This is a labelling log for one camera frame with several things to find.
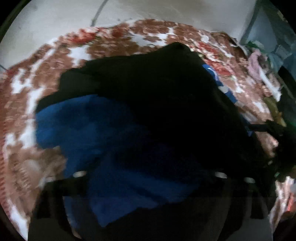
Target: blue fabric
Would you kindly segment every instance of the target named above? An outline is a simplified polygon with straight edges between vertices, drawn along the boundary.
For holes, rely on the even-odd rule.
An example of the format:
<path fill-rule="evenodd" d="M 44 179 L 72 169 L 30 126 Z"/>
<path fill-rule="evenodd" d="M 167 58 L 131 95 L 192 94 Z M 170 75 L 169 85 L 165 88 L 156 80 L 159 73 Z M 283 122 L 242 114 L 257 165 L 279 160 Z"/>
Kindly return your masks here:
<path fill-rule="evenodd" d="M 218 87 L 224 87 L 223 83 L 219 80 L 216 71 L 211 66 L 207 64 L 203 64 L 202 66 L 211 74 Z M 228 91 L 224 94 L 231 100 L 232 103 L 235 104 L 237 102 L 237 99 L 235 98 L 231 90 L 228 89 Z"/>
<path fill-rule="evenodd" d="M 125 104 L 88 95 L 48 106 L 36 114 L 36 121 L 38 144 L 59 145 L 68 158 L 65 178 L 97 163 L 89 171 L 87 200 L 102 227 L 139 207 L 182 201 L 199 186 L 198 161 L 180 162 L 174 150 L 134 121 Z M 188 168 L 196 172 L 189 174 Z M 65 207 L 77 226 L 73 202 L 67 197 Z"/>

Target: pink cloth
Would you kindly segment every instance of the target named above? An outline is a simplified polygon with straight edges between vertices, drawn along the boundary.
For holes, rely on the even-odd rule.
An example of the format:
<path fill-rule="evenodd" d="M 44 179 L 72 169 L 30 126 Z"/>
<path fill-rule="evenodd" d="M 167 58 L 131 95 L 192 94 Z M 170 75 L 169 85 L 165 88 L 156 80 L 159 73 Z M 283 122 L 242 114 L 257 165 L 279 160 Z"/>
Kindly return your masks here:
<path fill-rule="evenodd" d="M 262 80 L 260 77 L 260 64 L 258 62 L 259 56 L 261 56 L 260 50 L 255 49 L 248 59 L 249 65 L 247 67 L 249 75 L 256 81 Z"/>

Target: bed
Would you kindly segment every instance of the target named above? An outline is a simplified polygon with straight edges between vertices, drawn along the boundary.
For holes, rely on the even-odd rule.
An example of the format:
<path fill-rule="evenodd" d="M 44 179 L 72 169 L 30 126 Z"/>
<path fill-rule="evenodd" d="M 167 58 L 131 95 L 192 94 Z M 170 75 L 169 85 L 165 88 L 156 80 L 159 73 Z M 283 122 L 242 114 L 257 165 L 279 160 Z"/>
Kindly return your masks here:
<path fill-rule="evenodd" d="M 47 181 L 61 176 L 66 163 L 58 147 L 42 150 L 36 145 L 34 110 L 38 100 L 57 90 L 59 77 L 67 69 L 105 56 L 147 53 L 173 42 L 198 52 L 215 69 L 238 99 L 237 107 L 248 121 L 272 120 L 263 100 L 270 91 L 249 76 L 244 52 L 223 32 L 144 19 L 109 28 L 89 27 L 53 39 L 9 68 L 1 80 L 0 203 L 24 239 L 38 194 Z M 257 135 L 263 149 L 272 156 L 276 140 L 267 133 Z"/>

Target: white wall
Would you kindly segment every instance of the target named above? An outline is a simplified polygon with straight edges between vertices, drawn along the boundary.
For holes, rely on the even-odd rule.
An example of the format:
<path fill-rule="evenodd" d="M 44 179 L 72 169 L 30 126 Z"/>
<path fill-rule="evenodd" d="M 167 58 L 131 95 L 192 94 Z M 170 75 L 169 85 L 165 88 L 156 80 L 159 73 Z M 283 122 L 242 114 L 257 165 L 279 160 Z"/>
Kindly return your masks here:
<path fill-rule="evenodd" d="M 15 19 L 0 43 L 0 64 L 27 58 L 43 43 L 91 23 L 103 0 L 32 0 Z M 156 18 L 221 30 L 240 38 L 256 0 L 109 0 L 96 26 L 127 19 Z"/>

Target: bedspread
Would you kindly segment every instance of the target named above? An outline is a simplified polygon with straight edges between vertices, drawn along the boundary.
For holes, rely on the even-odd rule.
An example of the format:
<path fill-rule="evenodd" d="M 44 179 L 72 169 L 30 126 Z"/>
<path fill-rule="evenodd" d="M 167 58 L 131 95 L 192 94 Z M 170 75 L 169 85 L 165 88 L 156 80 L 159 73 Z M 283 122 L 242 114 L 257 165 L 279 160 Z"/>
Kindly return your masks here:
<path fill-rule="evenodd" d="M 243 51 L 225 33 L 145 19 L 109 28 L 80 29 L 53 39 L 12 66 L 0 82 L 0 202 L 24 238 L 38 194 L 46 180 L 55 179 L 63 171 L 66 162 L 58 147 L 42 150 L 36 145 L 34 110 L 38 100 L 57 90 L 61 73 L 88 60 L 147 53 L 176 41 L 197 51 L 214 68 L 238 99 L 237 106 L 247 120 L 272 120 L 263 101 L 270 92 L 248 75 Z M 272 155 L 277 142 L 267 133 L 258 133 L 258 138 Z"/>

